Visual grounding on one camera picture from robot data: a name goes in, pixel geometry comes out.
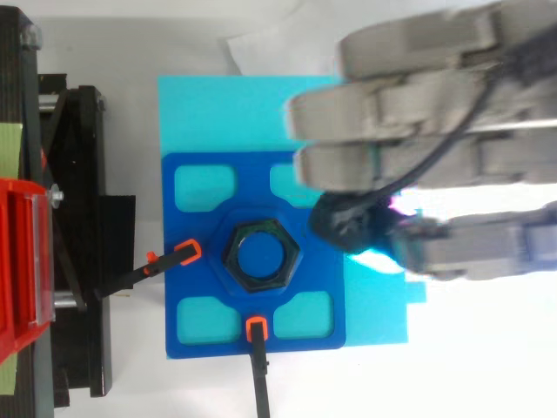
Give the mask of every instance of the orange clip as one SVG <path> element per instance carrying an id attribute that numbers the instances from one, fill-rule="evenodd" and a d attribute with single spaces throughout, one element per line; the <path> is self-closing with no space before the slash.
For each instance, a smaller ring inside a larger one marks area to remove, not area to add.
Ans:
<path id="1" fill-rule="evenodd" d="M 249 342 L 252 342 L 252 324 L 259 323 L 263 326 L 264 340 L 267 341 L 269 339 L 269 327 L 267 326 L 267 319 L 263 316 L 252 316 L 245 322 L 245 333 Z"/>
<path id="2" fill-rule="evenodd" d="M 158 256 L 153 252 L 153 251 L 149 251 L 147 253 L 147 262 L 150 263 L 156 263 L 158 261 Z"/>
<path id="3" fill-rule="evenodd" d="M 193 261 L 199 260 L 201 258 L 201 245 L 194 239 L 188 239 L 187 241 L 184 241 L 182 244 L 178 244 L 177 246 L 174 247 L 174 251 L 181 250 L 185 246 L 193 246 L 193 248 L 195 248 L 196 254 L 192 255 L 188 260 L 182 261 L 180 263 L 182 266 L 187 266 L 188 264 L 191 264 Z"/>

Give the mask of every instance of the screw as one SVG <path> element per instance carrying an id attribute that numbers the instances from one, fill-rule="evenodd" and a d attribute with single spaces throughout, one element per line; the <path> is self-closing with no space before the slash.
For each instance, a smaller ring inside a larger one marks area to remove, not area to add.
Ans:
<path id="1" fill-rule="evenodd" d="M 21 32 L 21 45 L 29 51 L 43 48 L 43 32 L 35 24 L 28 24 Z"/>
<path id="2" fill-rule="evenodd" d="M 97 96 L 97 108 L 99 111 L 106 111 L 106 97 Z"/>
<path id="3" fill-rule="evenodd" d="M 64 200 L 64 192 L 59 189 L 58 185 L 54 184 L 48 192 L 48 198 L 52 207 L 58 209 L 60 202 Z"/>

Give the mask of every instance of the round hole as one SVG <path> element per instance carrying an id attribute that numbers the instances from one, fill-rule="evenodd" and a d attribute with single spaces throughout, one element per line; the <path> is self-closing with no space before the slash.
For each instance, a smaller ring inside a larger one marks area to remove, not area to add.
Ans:
<path id="1" fill-rule="evenodd" d="M 244 273 L 262 279 L 280 269 L 285 249 L 274 235 L 253 233 L 244 238 L 238 249 L 238 263 Z"/>

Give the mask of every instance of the cyan light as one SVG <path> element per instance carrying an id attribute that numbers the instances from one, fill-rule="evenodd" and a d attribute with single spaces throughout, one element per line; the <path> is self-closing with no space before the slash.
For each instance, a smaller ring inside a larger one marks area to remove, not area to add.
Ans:
<path id="1" fill-rule="evenodd" d="M 379 273 L 401 274 L 404 272 L 404 268 L 399 266 L 393 259 L 375 250 L 365 250 L 360 254 L 351 255 L 348 258 Z"/>

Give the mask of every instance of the white table surface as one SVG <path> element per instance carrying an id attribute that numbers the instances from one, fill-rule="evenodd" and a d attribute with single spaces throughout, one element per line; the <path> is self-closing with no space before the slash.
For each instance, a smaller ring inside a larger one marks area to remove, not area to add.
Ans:
<path id="1" fill-rule="evenodd" d="M 443 0 L 349 0 L 359 15 L 440 7 Z M 43 29 L 41 72 L 68 73 L 107 98 L 111 194 L 138 198 L 136 265 L 162 251 L 160 74 L 236 74 L 225 39 L 264 28 L 298 0 L 21 0 Z M 409 307 L 411 343 L 270 354 L 274 418 L 557 416 L 557 279 L 433 284 Z M 255 416 L 247 356 L 168 361 L 162 280 L 111 298 L 114 385 L 70 392 L 60 418 Z"/>

